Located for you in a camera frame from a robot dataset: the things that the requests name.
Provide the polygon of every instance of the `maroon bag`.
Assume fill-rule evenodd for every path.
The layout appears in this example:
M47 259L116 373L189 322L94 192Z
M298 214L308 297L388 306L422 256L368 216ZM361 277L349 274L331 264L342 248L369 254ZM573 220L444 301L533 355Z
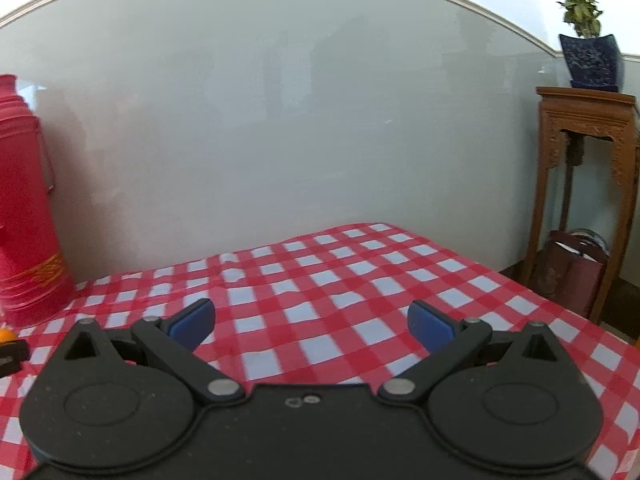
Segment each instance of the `maroon bag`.
M531 290L587 317L602 279L607 253L595 243L551 231L536 261Z

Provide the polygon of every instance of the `red thermos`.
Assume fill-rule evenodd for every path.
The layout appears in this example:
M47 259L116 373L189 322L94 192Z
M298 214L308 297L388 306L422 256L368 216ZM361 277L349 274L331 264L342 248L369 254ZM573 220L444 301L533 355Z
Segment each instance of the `red thermos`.
M43 322L73 298L40 161L40 121L0 75L0 309L11 326Z

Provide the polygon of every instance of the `red and white checkered tablecloth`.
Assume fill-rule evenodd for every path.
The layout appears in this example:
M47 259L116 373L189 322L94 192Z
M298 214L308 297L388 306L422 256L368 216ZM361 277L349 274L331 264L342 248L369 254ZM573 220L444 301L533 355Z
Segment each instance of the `red and white checkered tablecloth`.
M18 423L20 402L76 320L95 316L105 328L127 326L205 297L216 305L216 327L196 354L247 385L364 381L377 388L426 355L406 327L414 299L497 330L542 320L603 405L591 467L622 480L640 447L640 352L426 238L388 224L352 224L79 285L79 297L60 316L20 332L31 361L0 379L0 480L20 478L34 465Z

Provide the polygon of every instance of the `potted plant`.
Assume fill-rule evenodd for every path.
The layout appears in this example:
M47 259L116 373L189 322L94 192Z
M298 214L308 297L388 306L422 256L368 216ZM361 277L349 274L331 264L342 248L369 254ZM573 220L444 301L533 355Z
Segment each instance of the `potted plant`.
M620 92L624 61L613 34L600 37L596 0L564 0L564 22L574 26L577 38L560 34L564 60L572 76L571 86Z

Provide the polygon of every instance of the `blue flower pot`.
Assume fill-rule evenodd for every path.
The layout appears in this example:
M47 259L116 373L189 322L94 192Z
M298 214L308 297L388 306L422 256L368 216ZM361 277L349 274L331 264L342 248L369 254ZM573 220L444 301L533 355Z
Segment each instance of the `blue flower pot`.
M560 34L571 86L620 92L625 62L613 34L601 38L571 38Z

